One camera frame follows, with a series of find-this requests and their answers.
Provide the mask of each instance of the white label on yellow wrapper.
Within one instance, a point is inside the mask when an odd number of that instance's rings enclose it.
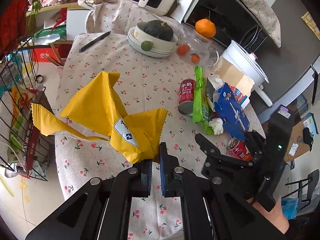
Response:
[[[126,140],[128,143],[131,143],[132,145],[139,147],[136,139],[129,131],[122,117],[120,117],[120,119],[116,122],[116,124],[113,127],[117,130],[117,132],[122,136],[124,140]]]

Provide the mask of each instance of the orange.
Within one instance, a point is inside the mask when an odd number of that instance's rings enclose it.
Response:
[[[180,56],[186,55],[190,51],[190,47],[188,44],[182,44],[177,48],[177,54]]]
[[[202,19],[197,21],[196,23],[196,31],[206,37],[206,38],[212,38],[214,35],[216,35],[216,27],[213,22],[211,22],[208,19]]]
[[[200,62],[201,58],[198,56],[198,54],[194,53],[191,56],[191,61],[195,64],[198,64]]]

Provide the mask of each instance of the silver bolt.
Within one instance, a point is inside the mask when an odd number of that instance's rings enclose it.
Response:
[[[184,172],[184,168],[182,168],[182,167],[175,167],[175,168],[174,168],[174,172],[175,172],[175,173],[183,173],[183,172]]]
[[[98,185],[100,183],[100,179],[99,178],[92,178],[92,179],[90,179],[90,183],[91,183],[91,185]]]
[[[136,173],[138,172],[138,169],[135,168],[135,167],[131,167],[130,169],[128,169],[128,172],[129,172],[130,174],[136,174]]]
[[[222,183],[222,179],[221,179],[220,177],[214,177],[214,178],[212,179],[212,182],[213,182],[214,184],[221,184],[221,183]]]

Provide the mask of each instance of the cardboard piece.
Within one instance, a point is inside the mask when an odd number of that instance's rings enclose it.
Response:
[[[219,75],[224,82],[227,82],[232,87],[238,88],[241,93],[247,97],[251,95],[254,81],[225,58],[220,57],[218,59],[211,70],[211,74]]]
[[[293,127],[287,152],[284,156],[285,162],[292,161],[310,151],[310,146],[303,142],[304,127],[303,121]]]

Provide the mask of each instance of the white bowl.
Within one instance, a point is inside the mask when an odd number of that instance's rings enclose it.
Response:
[[[173,38],[171,41],[164,41],[145,33],[143,31],[143,27],[145,26],[145,24],[147,24],[147,22],[138,23],[134,28],[134,34],[132,36],[134,36],[137,41],[141,43],[144,41],[151,41],[153,43],[152,48],[161,51],[174,50],[175,46],[178,43],[178,37],[175,34],[173,34]]]
[[[134,29],[135,27],[132,27],[129,32],[128,32],[128,37],[131,39],[131,41],[135,42],[138,46],[141,46],[141,42],[138,41],[135,37],[134,37]],[[174,52],[175,48],[172,50],[159,50],[159,49],[155,49],[152,48],[151,51],[152,52],[156,52],[156,53],[160,53],[160,54],[171,54],[172,52]]]
[[[139,46],[135,42],[133,42],[129,36],[128,36],[128,41],[129,41],[130,46],[133,47],[136,51],[138,51],[144,55],[147,55],[149,57],[163,58],[163,57],[168,57],[173,53],[172,52],[171,54],[160,54],[160,53],[152,52],[152,51],[144,51],[143,49],[141,49],[141,46]]]
[[[139,46],[141,48],[141,42],[137,41],[134,37],[132,37],[130,35],[130,31],[129,31],[129,34],[128,34],[128,39],[130,39],[134,44],[136,44],[137,46]],[[163,55],[171,55],[174,50],[172,51],[159,51],[157,49],[151,49],[150,52],[154,52],[154,53],[157,53],[157,54],[163,54]]]

